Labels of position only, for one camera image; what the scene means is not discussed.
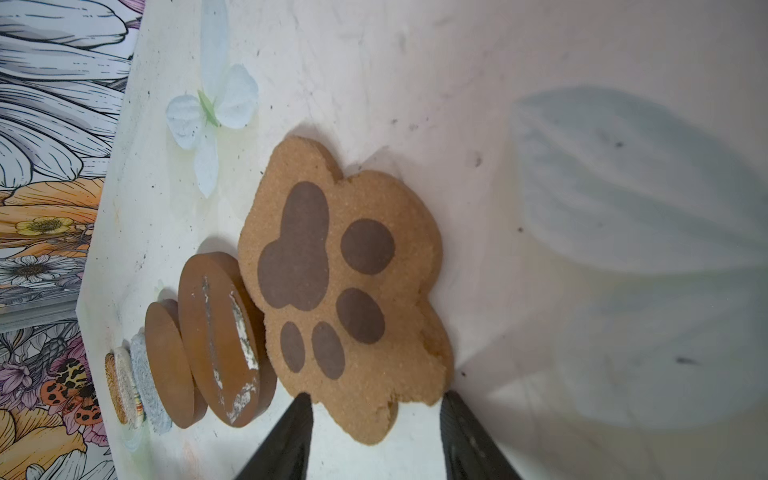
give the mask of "round wooden disc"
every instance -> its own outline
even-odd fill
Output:
[[[228,425],[242,427],[275,392],[264,347],[264,315],[248,296],[237,260],[226,253],[191,257],[179,282],[179,320],[197,387]]]
[[[170,419],[185,429],[203,418],[208,405],[192,378],[175,301],[150,304],[144,321],[144,337],[157,394]]]
[[[109,396],[112,398],[114,413],[118,416],[120,423],[125,425],[128,423],[128,418],[125,416],[123,400],[120,398],[120,391],[118,390],[118,372],[114,368],[114,354],[112,352],[109,352],[104,358],[104,370],[107,373],[107,387],[109,388]]]

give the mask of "white daisy illustration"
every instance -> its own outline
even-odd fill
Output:
[[[29,286],[55,280],[83,268],[83,258],[27,255],[0,260],[0,285]]]

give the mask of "small round coaster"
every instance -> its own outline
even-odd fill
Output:
[[[173,423],[170,416],[163,408],[160,396],[152,379],[152,372],[147,359],[147,343],[144,339],[144,332],[139,332],[131,339],[131,366],[134,369],[134,379],[136,388],[141,396],[141,403],[144,405],[144,411],[147,413],[152,429],[162,435],[170,430]]]
[[[136,389],[134,370],[131,367],[131,354],[119,346],[113,351],[115,378],[118,381],[118,391],[123,402],[123,410],[128,426],[139,428],[144,423],[144,406]]]
[[[120,391],[118,390],[118,373],[114,369],[114,354],[112,352],[104,357],[104,370],[107,372],[107,387],[109,388],[109,396],[112,398],[114,412],[118,415],[120,423],[125,425],[128,423],[128,418],[125,416],[123,400],[120,398]]]
[[[203,418],[208,404],[197,389],[187,361],[175,301],[150,304],[144,321],[144,336],[157,394],[170,419],[185,429]]]

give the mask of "white tabletop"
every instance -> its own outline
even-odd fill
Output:
[[[230,60],[260,86],[254,121],[219,136],[204,199],[192,153],[165,124],[200,88],[199,2],[154,0],[142,19],[78,304],[120,478],[233,478],[290,404],[232,429],[212,412],[189,429],[121,444],[101,359],[175,292],[198,251],[235,253],[275,145],[321,140],[347,172],[398,174],[442,232],[432,303],[456,389],[524,478],[763,478],[764,402],[682,430],[587,419],[557,368],[568,312],[623,277],[578,266],[522,227],[508,119],[514,101],[577,84],[663,104],[733,145],[768,177],[768,9],[760,0],[233,0]],[[309,478],[444,478],[439,404],[401,405],[374,447],[314,407]]]

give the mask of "brown paw pad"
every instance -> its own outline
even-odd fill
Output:
[[[398,401],[432,404],[451,381],[451,346],[427,296],[440,234],[389,175],[344,179],[320,144],[275,148],[238,246],[264,311],[266,348],[292,395],[308,392],[354,439],[380,442]]]

